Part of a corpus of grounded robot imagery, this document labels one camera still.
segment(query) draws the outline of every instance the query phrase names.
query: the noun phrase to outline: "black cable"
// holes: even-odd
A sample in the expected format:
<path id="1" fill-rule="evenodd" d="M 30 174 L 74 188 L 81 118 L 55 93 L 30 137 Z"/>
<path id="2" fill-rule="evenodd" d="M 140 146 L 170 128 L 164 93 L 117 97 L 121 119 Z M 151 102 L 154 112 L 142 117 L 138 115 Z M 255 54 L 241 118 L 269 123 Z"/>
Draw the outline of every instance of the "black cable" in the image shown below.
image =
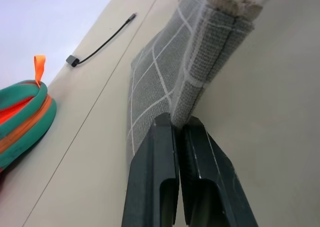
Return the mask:
<path id="1" fill-rule="evenodd" d="M 136 13 L 133 13 L 126 22 L 106 41 L 104 42 L 96 51 L 94 51 L 92 54 L 90 54 L 87 58 L 83 60 L 79 60 L 78 58 L 74 57 L 73 55 L 70 55 L 66 62 L 71 65 L 72 67 L 76 67 L 79 64 L 82 64 L 83 62 L 90 59 L 92 56 L 94 56 L 99 50 L 101 50 L 106 44 L 108 44 L 127 24 L 129 24 L 135 17 L 137 16 Z"/>

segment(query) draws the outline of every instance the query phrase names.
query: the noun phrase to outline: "orange zipper pull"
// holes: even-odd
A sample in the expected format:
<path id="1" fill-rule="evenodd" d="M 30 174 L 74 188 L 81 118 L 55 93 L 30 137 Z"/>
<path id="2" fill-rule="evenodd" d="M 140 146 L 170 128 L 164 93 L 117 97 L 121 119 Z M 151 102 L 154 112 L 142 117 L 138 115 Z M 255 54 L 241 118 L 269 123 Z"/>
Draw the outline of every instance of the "orange zipper pull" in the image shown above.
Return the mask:
<path id="1" fill-rule="evenodd" d="M 34 60 L 34 70 L 35 70 L 35 82 L 40 88 L 41 77 L 45 71 L 46 56 L 35 55 L 33 60 Z"/>

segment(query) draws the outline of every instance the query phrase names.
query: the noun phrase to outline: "orange zipper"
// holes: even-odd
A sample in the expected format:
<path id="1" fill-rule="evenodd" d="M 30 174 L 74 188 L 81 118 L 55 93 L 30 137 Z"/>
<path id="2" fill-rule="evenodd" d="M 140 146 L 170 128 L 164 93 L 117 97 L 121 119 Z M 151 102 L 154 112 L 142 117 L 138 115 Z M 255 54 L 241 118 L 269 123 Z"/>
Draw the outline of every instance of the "orange zipper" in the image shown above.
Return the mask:
<path id="1" fill-rule="evenodd" d="M 41 107 L 33 115 L 27 118 L 3 139 L 0 139 L 0 154 L 19 140 L 45 115 L 51 105 L 51 102 L 52 98 L 47 94 Z"/>
<path id="2" fill-rule="evenodd" d="M 5 109 L 0 109 L 0 125 L 22 110 L 33 97 L 28 97 Z"/>

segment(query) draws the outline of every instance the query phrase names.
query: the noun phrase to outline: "folded fabric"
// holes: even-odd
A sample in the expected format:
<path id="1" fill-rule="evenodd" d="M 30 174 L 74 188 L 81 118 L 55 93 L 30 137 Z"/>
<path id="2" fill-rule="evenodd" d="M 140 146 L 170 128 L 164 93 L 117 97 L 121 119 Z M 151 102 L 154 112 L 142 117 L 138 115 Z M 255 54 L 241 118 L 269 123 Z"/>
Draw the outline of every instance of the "folded fabric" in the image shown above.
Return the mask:
<path id="1" fill-rule="evenodd" d="M 0 172 L 46 133 L 56 111 L 43 82 L 26 80 L 0 90 Z"/>
<path id="2" fill-rule="evenodd" d="M 256 0 L 181 0 L 166 27 L 131 63 L 127 162 L 153 119 L 169 112 L 182 128 L 200 96 L 253 30 Z"/>

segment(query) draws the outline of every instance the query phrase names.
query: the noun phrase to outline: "white ceiling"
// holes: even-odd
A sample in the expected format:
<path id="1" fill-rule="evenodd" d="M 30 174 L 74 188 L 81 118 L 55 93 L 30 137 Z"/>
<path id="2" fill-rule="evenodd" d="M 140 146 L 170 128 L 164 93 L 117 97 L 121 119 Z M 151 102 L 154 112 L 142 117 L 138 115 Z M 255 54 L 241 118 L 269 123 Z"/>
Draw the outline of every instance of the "white ceiling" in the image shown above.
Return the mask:
<path id="1" fill-rule="evenodd" d="M 34 79 L 38 54 L 46 55 L 48 85 L 109 1 L 0 0 L 0 89 Z"/>

